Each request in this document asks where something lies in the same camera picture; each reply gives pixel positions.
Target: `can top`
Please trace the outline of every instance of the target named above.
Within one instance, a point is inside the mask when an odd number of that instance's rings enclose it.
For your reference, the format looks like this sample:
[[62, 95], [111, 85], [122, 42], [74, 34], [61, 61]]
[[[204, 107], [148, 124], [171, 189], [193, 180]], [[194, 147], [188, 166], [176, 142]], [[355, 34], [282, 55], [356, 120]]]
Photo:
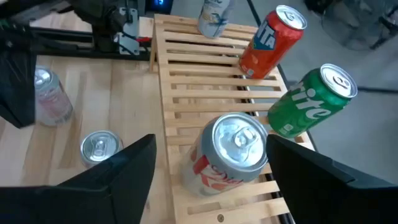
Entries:
[[35, 88], [41, 89], [50, 84], [53, 78], [53, 73], [43, 66], [36, 66], [35, 69]]
[[87, 135], [80, 145], [84, 161], [99, 163], [118, 152], [119, 137], [111, 131], [95, 131]]
[[218, 118], [212, 136], [216, 153], [235, 169], [257, 170], [267, 162], [267, 131], [245, 113], [229, 113]]
[[307, 20], [292, 7], [279, 5], [276, 7], [276, 14], [284, 24], [291, 28], [302, 30], [307, 27]]
[[322, 81], [331, 91], [344, 98], [353, 98], [358, 93], [355, 81], [342, 68], [327, 63], [320, 70]]

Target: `aluminum can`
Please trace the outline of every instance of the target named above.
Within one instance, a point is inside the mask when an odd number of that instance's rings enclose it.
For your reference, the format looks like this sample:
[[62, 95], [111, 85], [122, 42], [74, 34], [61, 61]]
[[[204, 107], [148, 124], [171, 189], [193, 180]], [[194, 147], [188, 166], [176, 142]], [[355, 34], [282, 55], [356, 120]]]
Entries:
[[38, 65], [34, 81], [37, 119], [48, 126], [67, 122], [72, 116], [73, 106], [57, 74]]
[[198, 19], [198, 30], [207, 38], [221, 35], [235, 5], [235, 0], [205, 0]]
[[80, 155], [84, 165], [93, 167], [123, 149], [123, 142], [112, 131], [95, 131], [87, 135], [80, 144]]
[[297, 10], [277, 6], [254, 34], [239, 60], [239, 67], [249, 77], [263, 79], [302, 38], [306, 26], [307, 21]]
[[228, 113], [210, 121], [182, 160], [182, 182], [205, 197], [258, 177], [267, 162], [267, 131], [253, 117]]
[[324, 64], [303, 79], [268, 111], [270, 126], [285, 138], [293, 138], [341, 111], [358, 89], [340, 67]]

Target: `floor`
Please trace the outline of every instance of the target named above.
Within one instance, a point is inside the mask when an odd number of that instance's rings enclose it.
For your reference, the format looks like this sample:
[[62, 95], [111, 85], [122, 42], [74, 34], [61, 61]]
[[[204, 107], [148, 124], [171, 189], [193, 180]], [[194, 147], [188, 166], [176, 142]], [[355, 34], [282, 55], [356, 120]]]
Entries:
[[[320, 18], [298, 0], [252, 0], [264, 18], [278, 4], [292, 6], [307, 19], [305, 34], [281, 61], [289, 81], [298, 81], [323, 63], [344, 68], [359, 86], [398, 89], [398, 41], [393, 39], [375, 51], [342, 47], [322, 29]], [[198, 17], [203, 1], [174, 0], [171, 14]], [[236, 1], [231, 23], [257, 26], [247, 1]], [[318, 151], [346, 165], [398, 184], [398, 95], [359, 92], [343, 111], [312, 128]]]

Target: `silver can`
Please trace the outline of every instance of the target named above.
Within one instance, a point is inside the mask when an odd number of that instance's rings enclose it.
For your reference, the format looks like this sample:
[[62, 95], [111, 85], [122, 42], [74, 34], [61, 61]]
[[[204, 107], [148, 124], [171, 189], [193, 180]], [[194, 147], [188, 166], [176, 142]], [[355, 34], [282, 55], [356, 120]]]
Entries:
[[198, 30], [208, 38], [221, 35], [228, 24], [235, 0], [205, 0], [198, 20]]
[[95, 131], [87, 135], [80, 144], [80, 155], [84, 165], [93, 167], [123, 149], [122, 140], [112, 131]]
[[48, 126], [67, 122], [72, 116], [73, 106], [57, 74], [38, 65], [34, 81], [37, 119]]
[[203, 197], [254, 180], [267, 163], [266, 138], [263, 125], [245, 113], [210, 121], [182, 161], [183, 185]]

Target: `green can logo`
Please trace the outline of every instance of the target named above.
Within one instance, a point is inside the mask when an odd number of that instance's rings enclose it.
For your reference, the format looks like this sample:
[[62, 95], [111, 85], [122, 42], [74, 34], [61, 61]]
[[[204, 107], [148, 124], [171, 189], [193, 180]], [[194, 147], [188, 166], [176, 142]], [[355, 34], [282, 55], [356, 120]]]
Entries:
[[269, 124], [285, 138], [294, 138], [342, 110], [357, 94], [354, 80], [341, 68], [325, 64], [304, 78], [268, 111]]

